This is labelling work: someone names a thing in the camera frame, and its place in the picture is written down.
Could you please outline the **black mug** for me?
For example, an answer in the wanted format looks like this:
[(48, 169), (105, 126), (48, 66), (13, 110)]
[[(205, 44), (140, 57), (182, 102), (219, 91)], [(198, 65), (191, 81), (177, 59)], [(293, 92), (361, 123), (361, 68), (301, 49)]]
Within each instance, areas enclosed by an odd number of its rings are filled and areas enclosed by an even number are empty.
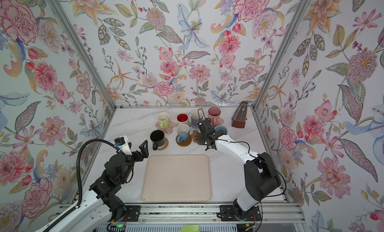
[(153, 151), (163, 148), (166, 142), (165, 134), (161, 130), (155, 130), (150, 134), (150, 140), (153, 143)]

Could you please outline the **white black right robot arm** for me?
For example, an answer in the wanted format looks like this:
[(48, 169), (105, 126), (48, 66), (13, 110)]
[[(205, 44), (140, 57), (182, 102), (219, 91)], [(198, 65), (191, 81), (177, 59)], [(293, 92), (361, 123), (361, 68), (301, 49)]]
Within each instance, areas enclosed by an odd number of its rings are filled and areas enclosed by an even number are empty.
[(223, 131), (216, 131), (208, 118), (198, 122), (198, 128), (199, 145), (228, 155), (244, 168), (245, 188), (232, 206), (220, 206), (218, 218), (223, 222), (262, 221), (262, 200), (282, 184), (272, 157), (266, 152), (253, 152), (247, 142), (235, 141)]

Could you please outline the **red inside white mug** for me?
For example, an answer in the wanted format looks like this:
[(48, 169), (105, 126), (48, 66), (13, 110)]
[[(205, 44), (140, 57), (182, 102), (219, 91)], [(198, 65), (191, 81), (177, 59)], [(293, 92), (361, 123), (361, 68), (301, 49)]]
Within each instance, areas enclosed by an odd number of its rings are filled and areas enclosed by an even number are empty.
[(181, 125), (181, 124), (187, 124), (187, 125), (190, 125), (190, 119), (189, 119), (189, 116), (185, 113), (180, 113), (177, 115), (177, 125)]

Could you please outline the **pink mug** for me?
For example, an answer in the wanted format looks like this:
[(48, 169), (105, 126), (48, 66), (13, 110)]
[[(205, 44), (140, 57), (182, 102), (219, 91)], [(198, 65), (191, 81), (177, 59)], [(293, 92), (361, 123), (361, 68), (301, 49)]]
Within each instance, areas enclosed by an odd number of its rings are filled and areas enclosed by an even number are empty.
[(211, 125), (216, 127), (220, 124), (221, 119), (221, 110), (218, 107), (211, 107), (208, 110), (209, 119), (211, 120)]

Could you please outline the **white mug purple handle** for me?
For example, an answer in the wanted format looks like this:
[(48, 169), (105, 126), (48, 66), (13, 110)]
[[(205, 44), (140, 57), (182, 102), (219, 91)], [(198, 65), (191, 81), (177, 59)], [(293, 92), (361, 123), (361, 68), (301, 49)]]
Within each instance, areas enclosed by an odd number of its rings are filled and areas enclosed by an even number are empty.
[(194, 128), (198, 128), (199, 123), (204, 120), (204, 112), (202, 109), (195, 110), (191, 113), (191, 125)]

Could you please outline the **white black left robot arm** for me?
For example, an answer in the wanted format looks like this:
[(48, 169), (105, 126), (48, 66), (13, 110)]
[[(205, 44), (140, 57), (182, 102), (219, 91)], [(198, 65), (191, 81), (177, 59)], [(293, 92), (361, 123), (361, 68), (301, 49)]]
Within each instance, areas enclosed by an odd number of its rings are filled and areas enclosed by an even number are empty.
[[(83, 191), (81, 179), (81, 157), (85, 148), (94, 142), (104, 143), (116, 152), (106, 163), (102, 175)], [(91, 139), (80, 148), (76, 161), (78, 200), (54, 220), (43, 226), (41, 232), (86, 232), (105, 222), (117, 222), (128, 216), (125, 203), (117, 196), (122, 185), (128, 184), (134, 176), (136, 162), (149, 157), (148, 141), (139, 150), (132, 151), (132, 144), (126, 136), (118, 137), (114, 143), (104, 139)]]

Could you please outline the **light blue mug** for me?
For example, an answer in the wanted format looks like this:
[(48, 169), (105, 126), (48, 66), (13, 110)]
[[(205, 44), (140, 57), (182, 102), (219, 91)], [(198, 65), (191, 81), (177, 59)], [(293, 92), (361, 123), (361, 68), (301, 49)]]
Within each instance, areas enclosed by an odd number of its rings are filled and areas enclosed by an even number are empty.
[(227, 135), (228, 134), (228, 130), (225, 126), (222, 126), (222, 125), (218, 125), (215, 127), (215, 131), (216, 131), (216, 134), (218, 134), (218, 136), (222, 136), (222, 135)]

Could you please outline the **white mug green outside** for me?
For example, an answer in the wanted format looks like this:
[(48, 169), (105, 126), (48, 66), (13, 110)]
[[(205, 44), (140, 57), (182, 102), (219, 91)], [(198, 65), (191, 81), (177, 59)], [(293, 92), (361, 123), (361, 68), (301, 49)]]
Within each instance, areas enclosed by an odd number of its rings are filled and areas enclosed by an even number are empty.
[(161, 112), (157, 116), (158, 124), (162, 130), (169, 128), (171, 124), (170, 115), (167, 112)]

